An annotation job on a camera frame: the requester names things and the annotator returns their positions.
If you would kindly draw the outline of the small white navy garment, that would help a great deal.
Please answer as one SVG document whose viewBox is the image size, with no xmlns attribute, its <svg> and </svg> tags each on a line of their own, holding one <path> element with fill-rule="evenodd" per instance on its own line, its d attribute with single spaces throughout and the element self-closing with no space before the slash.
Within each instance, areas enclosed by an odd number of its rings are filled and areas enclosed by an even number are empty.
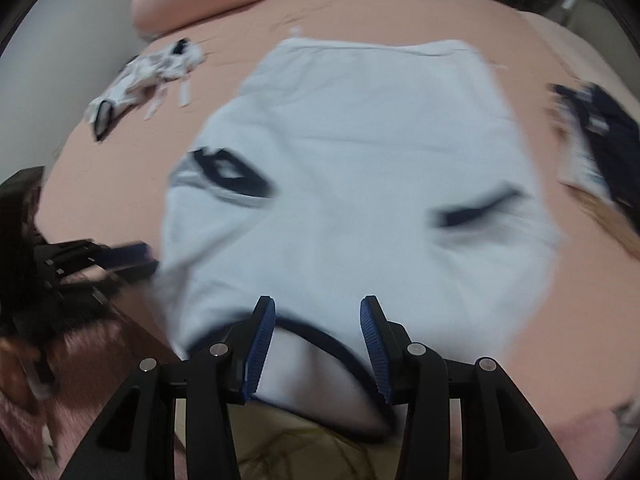
<svg viewBox="0 0 640 480">
<path fill-rule="evenodd" d="M 189 38 L 128 62 L 117 77 L 94 98 L 85 111 L 93 139 L 102 142 L 133 108 L 149 103 L 144 119 L 150 119 L 166 98 L 171 81 L 179 81 L 179 106 L 191 103 L 191 73 L 205 61 L 201 47 Z"/>
</svg>

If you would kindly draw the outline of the folded navy garment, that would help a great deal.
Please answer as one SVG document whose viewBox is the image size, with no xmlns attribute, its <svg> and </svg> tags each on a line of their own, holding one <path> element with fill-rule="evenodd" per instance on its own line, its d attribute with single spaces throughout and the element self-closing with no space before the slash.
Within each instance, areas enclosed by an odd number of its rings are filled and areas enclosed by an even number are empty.
<svg viewBox="0 0 640 480">
<path fill-rule="evenodd" d="M 629 217 L 639 212 L 639 125 L 597 84 L 573 89 L 550 84 L 556 104 L 573 107 L 594 159 L 610 188 L 613 206 Z"/>
</svg>

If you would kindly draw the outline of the folded tan garment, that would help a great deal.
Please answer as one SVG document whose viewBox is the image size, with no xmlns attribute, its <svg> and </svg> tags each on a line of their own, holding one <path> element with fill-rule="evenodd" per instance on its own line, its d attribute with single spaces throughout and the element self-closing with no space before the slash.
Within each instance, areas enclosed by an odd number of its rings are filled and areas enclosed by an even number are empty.
<svg viewBox="0 0 640 480">
<path fill-rule="evenodd" d="M 614 207 L 589 192 L 567 185 L 568 192 L 577 200 L 580 208 L 589 214 L 597 224 L 612 236 L 628 255 L 640 258 L 640 237 L 626 217 Z"/>
</svg>

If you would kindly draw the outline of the grey padded headboard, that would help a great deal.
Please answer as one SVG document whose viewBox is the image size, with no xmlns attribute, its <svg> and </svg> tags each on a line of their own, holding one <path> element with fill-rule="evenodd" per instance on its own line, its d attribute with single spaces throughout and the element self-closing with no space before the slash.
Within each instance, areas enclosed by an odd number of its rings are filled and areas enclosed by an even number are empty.
<svg viewBox="0 0 640 480">
<path fill-rule="evenodd" d="M 565 26 L 608 61 L 635 63 L 639 59 L 623 27 L 602 0 L 577 0 Z"/>
</svg>

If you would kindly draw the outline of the light pink blanket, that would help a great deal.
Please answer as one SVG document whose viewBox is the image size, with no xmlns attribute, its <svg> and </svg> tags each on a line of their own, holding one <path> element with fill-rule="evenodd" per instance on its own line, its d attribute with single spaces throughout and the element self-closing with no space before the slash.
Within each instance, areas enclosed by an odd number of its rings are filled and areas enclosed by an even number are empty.
<svg viewBox="0 0 640 480">
<path fill-rule="evenodd" d="M 616 99 L 636 122 L 639 121 L 638 99 L 591 44 L 539 14 L 524 11 L 520 14 L 575 79 L 598 84 Z"/>
</svg>

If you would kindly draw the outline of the pink bed sheet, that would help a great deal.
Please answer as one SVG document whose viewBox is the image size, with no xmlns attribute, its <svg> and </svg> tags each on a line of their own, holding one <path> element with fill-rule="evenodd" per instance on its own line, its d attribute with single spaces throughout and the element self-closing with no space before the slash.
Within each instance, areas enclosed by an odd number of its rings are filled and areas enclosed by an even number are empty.
<svg viewBox="0 0 640 480">
<path fill-rule="evenodd" d="M 103 142 L 87 124 L 68 138 L 44 186 L 37 223 L 48 240 L 142 240 L 162 256 L 168 179 L 207 119 L 282 41 L 310 38 L 391 47 L 459 40 L 483 55 L 520 126 L 560 238 L 548 295 L 497 361 L 549 426 L 617 408 L 639 392 L 639 263 L 580 208 L 558 178 L 563 125 L 550 84 L 565 69 L 517 10 L 492 0 L 262 0 L 183 31 L 205 61 L 144 119 L 128 112 Z M 122 310 L 147 308 L 153 283 Z"/>
</svg>

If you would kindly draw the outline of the white shirt navy trim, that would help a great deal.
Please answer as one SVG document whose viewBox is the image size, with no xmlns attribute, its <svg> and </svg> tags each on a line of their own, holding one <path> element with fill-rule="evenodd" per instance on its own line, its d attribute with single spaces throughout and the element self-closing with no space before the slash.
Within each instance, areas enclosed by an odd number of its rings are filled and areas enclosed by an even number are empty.
<svg viewBox="0 0 640 480">
<path fill-rule="evenodd" d="M 294 38 L 172 170 L 153 296 L 183 359 L 272 298 L 257 399 L 381 442 L 400 418 L 361 300 L 446 359 L 498 359 L 546 299 L 559 238 L 480 52 Z"/>
</svg>

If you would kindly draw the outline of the person pink clothing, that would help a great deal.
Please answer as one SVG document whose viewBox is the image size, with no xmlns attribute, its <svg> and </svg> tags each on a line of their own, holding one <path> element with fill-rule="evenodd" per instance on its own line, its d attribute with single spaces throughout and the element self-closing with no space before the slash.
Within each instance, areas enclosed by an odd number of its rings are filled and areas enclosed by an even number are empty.
<svg viewBox="0 0 640 480">
<path fill-rule="evenodd" d="M 39 399 L 25 365 L 39 351 L 17 336 L 1 338 L 1 431 L 35 479 L 60 478 L 78 444 L 120 384 L 145 358 L 177 357 L 119 312 L 53 341 L 47 360 L 58 385 Z"/>
</svg>

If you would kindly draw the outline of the folded white printed garment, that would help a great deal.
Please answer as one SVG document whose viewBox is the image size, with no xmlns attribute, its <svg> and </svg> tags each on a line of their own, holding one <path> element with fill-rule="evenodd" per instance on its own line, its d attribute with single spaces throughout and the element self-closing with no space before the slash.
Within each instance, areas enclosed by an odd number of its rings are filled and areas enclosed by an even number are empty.
<svg viewBox="0 0 640 480">
<path fill-rule="evenodd" d="M 559 180 L 598 198 L 605 205 L 613 206 L 610 188 L 594 159 L 573 107 L 559 104 L 558 114 L 564 132 Z"/>
</svg>

